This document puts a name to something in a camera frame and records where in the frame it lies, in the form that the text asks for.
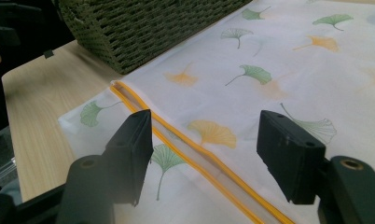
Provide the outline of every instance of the light wood surface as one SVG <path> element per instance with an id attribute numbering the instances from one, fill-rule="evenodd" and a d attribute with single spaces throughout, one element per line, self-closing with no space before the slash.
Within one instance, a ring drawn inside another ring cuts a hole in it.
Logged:
<path id="1" fill-rule="evenodd" d="M 58 117 L 121 78 L 73 41 L 3 76 L 24 201 L 63 184 L 75 160 Z"/>

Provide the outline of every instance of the woven basket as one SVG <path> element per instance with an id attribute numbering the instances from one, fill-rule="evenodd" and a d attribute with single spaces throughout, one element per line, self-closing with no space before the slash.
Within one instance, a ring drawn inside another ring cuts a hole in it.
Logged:
<path id="1" fill-rule="evenodd" d="M 251 0 L 61 0 L 77 42 L 121 74 Z"/>

